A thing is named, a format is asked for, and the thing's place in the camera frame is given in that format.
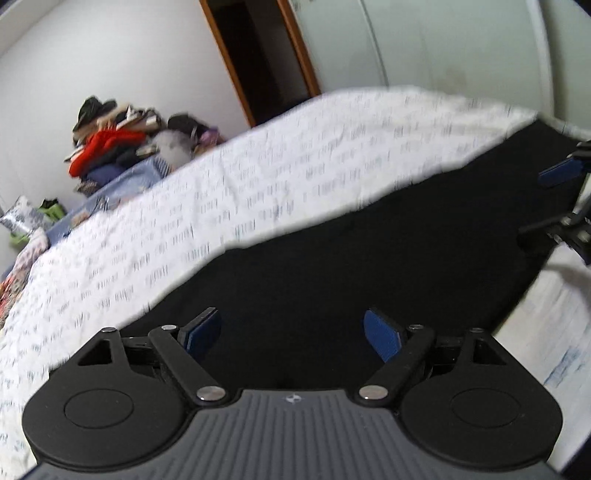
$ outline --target pile of clothes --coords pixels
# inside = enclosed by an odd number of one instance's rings
[[[217,128],[186,113],[164,122],[153,108],[136,109],[115,100],[88,97],[73,130],[76,149],[65,159],[80,178],[76,191],[90,196],[125,170],[155,153],[173,171],[194,156],[224,142]]]

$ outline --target wardrobe door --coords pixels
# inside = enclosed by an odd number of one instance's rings
[[[387,84],[363,2],[290,0],[322,92]]]
[[[545,31],[543,24],[534,29],[531,2],[360,1],[391,86],[494,98],[550,113],[550,65],[540,56],[547,45],[536,36]]]

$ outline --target red clothing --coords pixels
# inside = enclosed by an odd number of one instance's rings
[[[132,132],[122,128],[120,130],[101,130],[89,138],[89,141],[80,155],[70,164],[70,176],[79,177],[86,170],[86,164],[94,158],[108,152],[119,143],[138,145],[146,138],[143,132]]]

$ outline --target doorway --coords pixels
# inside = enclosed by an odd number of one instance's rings
[[[251,126],[320,94],[288,0],[200,1]]]

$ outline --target gray ribbed surface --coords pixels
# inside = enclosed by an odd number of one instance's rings
[[[414,446],[383,409],[343,391],[245,391],[226,408],[202,410],[167,452],[120,472],[76,473],[43,465],[27,480],[556,480],[544,463],[514,473],[448,465]]]

